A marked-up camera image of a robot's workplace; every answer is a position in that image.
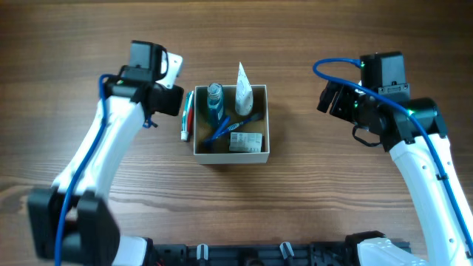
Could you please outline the green toothpaste tube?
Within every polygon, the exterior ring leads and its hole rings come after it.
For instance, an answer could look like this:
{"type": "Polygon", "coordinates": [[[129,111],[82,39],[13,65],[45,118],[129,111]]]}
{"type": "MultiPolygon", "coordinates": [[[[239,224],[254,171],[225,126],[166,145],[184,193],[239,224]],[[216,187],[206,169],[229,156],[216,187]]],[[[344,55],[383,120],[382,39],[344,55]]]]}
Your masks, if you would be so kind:
{"type": "Polygon", "coordinates": [[[187,142],[189,139],[191,121],[193,115],[194,91],[190,91],[186,95],[185,106],[183,110],[183,118],[181,123],[181,140],[187,142]]]}

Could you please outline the blue mouthwash bottle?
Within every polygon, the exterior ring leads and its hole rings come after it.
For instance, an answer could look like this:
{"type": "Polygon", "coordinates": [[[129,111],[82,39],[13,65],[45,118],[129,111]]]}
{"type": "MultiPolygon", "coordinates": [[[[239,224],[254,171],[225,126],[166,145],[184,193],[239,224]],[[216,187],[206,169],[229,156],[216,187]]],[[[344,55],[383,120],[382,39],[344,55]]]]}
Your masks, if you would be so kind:
{"type": "Polygon", "coordinates": [[[218,128],[225,119],[225,105],[222,85],[211,83],[207,88],[208,121],[213,128],[218,128]]]}

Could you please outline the blue razor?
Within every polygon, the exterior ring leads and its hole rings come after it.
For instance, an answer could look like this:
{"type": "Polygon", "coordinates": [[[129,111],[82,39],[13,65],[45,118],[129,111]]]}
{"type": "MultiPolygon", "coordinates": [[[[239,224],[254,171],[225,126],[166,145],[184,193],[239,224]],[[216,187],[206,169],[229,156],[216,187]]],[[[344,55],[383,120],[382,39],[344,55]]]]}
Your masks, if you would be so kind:
{"type": "Polygon", "coordinates": [[[226,125],[228,124],[229,121],[230,121],[230,117],[226,116],[225,119],[223,120],[223,122],[219,125],[219,127],[215,131],[215,133],[210,138],[205,140],[204,144],[205,145],[211,145],[218,138],[218,136],[224,131],[224,129],[226,128],[226,125]]]}

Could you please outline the white cream tube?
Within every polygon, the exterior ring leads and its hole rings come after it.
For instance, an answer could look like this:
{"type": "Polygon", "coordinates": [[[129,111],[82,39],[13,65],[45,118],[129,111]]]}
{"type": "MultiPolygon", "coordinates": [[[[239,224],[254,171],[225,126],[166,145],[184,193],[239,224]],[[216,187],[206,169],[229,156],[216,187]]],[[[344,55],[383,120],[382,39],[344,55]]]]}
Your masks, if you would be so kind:
{"type": "Polygon", "coordinates": [[[237,75],[235,111],[238,115],[249,115],[253,108],[253,90],[242,63],[239,63],[237,75]]]}

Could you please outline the blue white toothbrush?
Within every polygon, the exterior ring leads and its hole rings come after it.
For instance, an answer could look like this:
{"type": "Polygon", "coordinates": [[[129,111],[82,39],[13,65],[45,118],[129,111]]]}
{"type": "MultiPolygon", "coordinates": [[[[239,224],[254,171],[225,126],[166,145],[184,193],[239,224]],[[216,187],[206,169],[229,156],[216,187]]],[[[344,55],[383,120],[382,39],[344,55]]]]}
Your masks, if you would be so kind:
{"type": "Polygon", "coordinates": [[[226,128],[224,129],[224,131],[218,136],[221,137],[227,133],[230,133],[232,131],[234,131],[235,129],[239,128],[240,126],[243,126],[245,125],[246,123],[249,123],[249,122],[253,122],[253,121],[257,121],[257,120],[261,120],[263,118],[263,114],[260,112],[260,113],[256,113],[255,115],[252,115],[250,116],[249,118],[246,118],[245,120],[241,121],[241,122],[238,122],[238,123],[234,123],[230,126],[228,126],[228,124],[226,125],[226,128]]]}

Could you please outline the white green soap box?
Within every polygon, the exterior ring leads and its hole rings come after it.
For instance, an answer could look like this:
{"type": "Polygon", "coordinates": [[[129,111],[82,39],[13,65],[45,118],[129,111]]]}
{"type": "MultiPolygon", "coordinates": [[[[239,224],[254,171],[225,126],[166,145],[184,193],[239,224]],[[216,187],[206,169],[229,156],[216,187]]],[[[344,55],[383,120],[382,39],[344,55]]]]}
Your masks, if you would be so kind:
{"type": "Polygon", "coordinates": [[[262,134],[232,132],[229,143],[230,152],[259,153],[262,151],[262,134]]]}

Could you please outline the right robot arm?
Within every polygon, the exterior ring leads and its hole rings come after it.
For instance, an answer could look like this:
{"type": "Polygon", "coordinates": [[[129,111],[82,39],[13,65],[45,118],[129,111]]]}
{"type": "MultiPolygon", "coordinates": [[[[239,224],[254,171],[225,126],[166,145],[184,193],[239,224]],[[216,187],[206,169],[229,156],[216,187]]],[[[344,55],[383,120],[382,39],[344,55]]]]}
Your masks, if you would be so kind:
{"type": "Polygon", "coordinates": [[[317,109],[354,130],[379,137],[408,188],[423,231],[428,260],[393,245],[379,232],[348,236],[354,265],[471,265],[472,211],[452,162],[448,130],[438,105],[413,99],[401,52],[326,58],[313,72],[327,81],[317,109]]]}

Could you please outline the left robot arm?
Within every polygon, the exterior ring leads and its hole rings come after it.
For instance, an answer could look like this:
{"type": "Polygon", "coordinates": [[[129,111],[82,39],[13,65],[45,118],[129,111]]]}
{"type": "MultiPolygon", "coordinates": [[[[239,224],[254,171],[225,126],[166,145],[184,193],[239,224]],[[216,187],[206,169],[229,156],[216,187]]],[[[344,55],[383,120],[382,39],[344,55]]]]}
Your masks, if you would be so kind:
{"type": "Polygon", "coordinates": [[[132,41],[129,62],[98,79],[92,125],[50,188],[35,188],[27,210],[35,254],[80,265],[158,265],[153,241],[120,232],[107,201],[124,154],[156,112],[177,116],[184,90],[175,81],[183,57],[159,44],[132,41]]]}

